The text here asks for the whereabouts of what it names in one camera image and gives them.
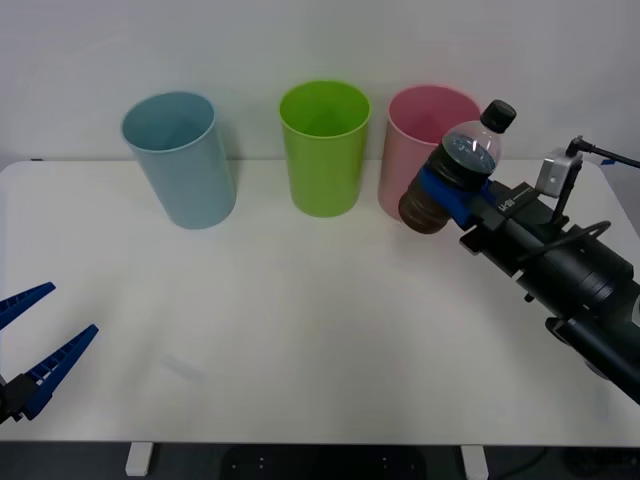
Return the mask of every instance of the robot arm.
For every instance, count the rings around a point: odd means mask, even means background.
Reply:
[[[45,283],[0,301],[0,330],[53,290],[53,283]],[[15,421],[23,416],[29,420],[37,417],[97,333],[98,328],[90,325],[52,355],[9,383],[0,376],[0,424],[10,417]]]
[[[640,404],[640,286],[633,266],[597,239],[610,222],[564,230],[581,150],[640,167],[578,137],[566,151],[545,159],[535,188],[522,183],[511,189],[487,180],[469,195],[424,167],[418,178],[423,191],[467,231],[462,245],[510,277],[520,274],[516,281],[527,292],[525,300],[541,302],[554,315],[547,329]],[[557,198],[555,209],[540,195]]]

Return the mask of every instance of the bottle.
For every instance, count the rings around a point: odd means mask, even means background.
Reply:
[[[423,168],[435,174],[445,185],[463,192],[477,192],[493,173],[500,160],[500,135],[516,118],[516,111],[502,100],[489,104],[480,120],[453,127],[429,155]],[[440,231],[451,216],[424,190],[416,176],[400,198],[398,211],[402,221],[423,234]]]

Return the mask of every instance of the black bottle cap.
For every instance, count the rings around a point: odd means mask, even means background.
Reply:
[[[482,115],[480,115],[482,124],[496,133],[504,133],[515,118],[515,109],[502,100],[494,100],[491,102],[486,110],[482,112]]]

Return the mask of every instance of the plastic cup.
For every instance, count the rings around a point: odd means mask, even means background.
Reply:
[[[176,225],[206,228],[231,213],[236,191],[209,100],[188,92],[150,97],[129,110],[121,131]]]
[[[282,98],[291,197],[304,213],[333,217],[356,203],[370,115],[369,99],[337,81],[305,83]]]
[[[380,206],[400,220],[398,202],[447,131],[478,120],[480,107],[449,87],[417,85],[389,104],[387,134],[378,187]]]

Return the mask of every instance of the white table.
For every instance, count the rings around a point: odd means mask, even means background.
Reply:
[[[496,178],[536,180],[540,161]],[[0,175],[5,297],[58,289],[2,334],[24,371],[90,323],[93,344],[33,422],[0,440],[640,446],[640,407],[545,329],[548,312],[450,224],[421,236],[376,200],[317,219],[284,161],[237,164],[222,224],[172,225],[134,162],[24,162]],[[572,221],[640,265],[585,165]]]

